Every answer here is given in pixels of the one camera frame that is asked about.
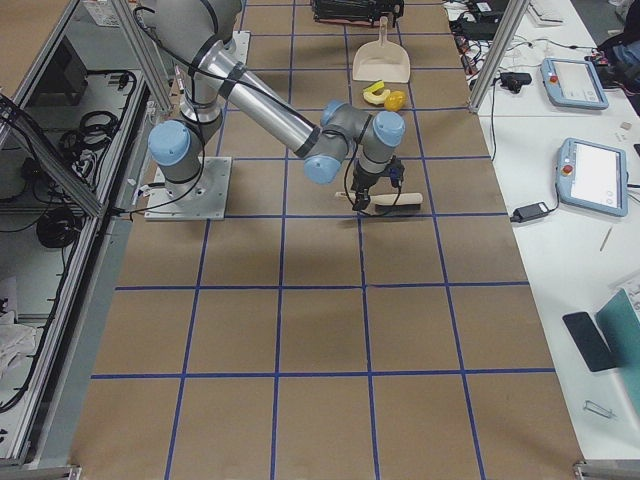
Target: desk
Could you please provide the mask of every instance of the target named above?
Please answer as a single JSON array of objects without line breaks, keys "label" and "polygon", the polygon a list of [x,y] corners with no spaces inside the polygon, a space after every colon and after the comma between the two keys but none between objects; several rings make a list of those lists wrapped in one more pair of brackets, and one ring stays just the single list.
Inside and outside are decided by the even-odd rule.
[{"label": "desk", "polygon": [[[544,37],[563,44],[593,45],[570,2],[555,2],[554,6],[564,15],[564,26],[535,28],[525,17],[518,35],[528,40]],[[522,56],[524,64],[533,61],[530,64],[534,65],[547,56],[544,47],[524,48],[529,50]],[[552,49],[560,58],[584,55],[579,50]],[[512,62],[513,58],[505,58],[503,65],[514,65]],[[604,111],[559,108],[548,101],[539,69],[521,71],[525,70],[532,73],[532,86],[516,96],[500,88],[496,92],[495,169],[508,211],[538,201],[555,205],[555,161],[567,137],[624,149],[630,181],[638,180],[640,159],[633,144],[640,138],[640,121],[622,92],[607,92],[610,107]],[[490,109],[491,92],[480,109],[488,145]],[[622,122],[631,123],[631,129],[622,129]],[[609,239],[600,251],[610,227]],[[611,298],[615,285],[640,272],[640,261],[633,253],[638,232],[640,206],[634,202],[622,219],[561,205],[541,221],[514,227],[576,436],[588,460],[640,458],[640,420],[617,371],[588,371],[562,315],[581,310],[594,314]],[[608,420],[585,411],[586,400],[612,409],[616,417]]]}]

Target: beige dustpan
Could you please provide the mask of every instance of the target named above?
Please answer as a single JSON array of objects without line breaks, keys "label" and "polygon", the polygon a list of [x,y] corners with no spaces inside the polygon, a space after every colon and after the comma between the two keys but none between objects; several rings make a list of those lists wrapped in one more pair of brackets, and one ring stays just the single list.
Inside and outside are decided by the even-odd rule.
[{"label": "beige dustpan", "polygon": [[353,59],[353,79],[407,83],[411,75],[409,55],[404,48],[387,40],[387,17],[380,17],[380,36],[365,43]]}]

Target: charger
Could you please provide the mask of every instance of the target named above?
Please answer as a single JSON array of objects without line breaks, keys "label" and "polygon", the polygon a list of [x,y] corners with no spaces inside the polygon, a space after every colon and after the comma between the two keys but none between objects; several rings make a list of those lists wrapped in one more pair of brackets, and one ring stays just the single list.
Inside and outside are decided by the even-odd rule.
[{"label": "charger", "polygon": [[520,93],[523,85],[531,83],[531,75],[520,72],[504,72],[500,74],[500,85],[510,92]]},{"label": "charger", "polygon": [[544,202],[532,203],[524,207],[516,208],[509,220],[513,223],[524,223],[549,215],[553,210]]}]

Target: keyboard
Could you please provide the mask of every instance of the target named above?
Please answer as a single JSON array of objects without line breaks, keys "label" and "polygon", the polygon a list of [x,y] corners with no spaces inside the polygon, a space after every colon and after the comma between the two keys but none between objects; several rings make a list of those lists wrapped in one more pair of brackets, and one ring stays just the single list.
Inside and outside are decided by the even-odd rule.
[{"label": "keyboard", "polygon": [[527,12],[533,22],[540,27],[562,25],[564,18],[554,8],[554,0],[531,0]]}]

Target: smartphone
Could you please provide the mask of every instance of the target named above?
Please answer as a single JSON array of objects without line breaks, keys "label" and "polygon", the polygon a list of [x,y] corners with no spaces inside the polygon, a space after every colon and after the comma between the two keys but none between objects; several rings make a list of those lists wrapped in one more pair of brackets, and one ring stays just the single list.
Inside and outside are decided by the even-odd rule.
[{"label": "smartphone", "polygon": [[615,368],[611,351],[587,312],[570,313],[562,320],[589,370],[601,372]]}]

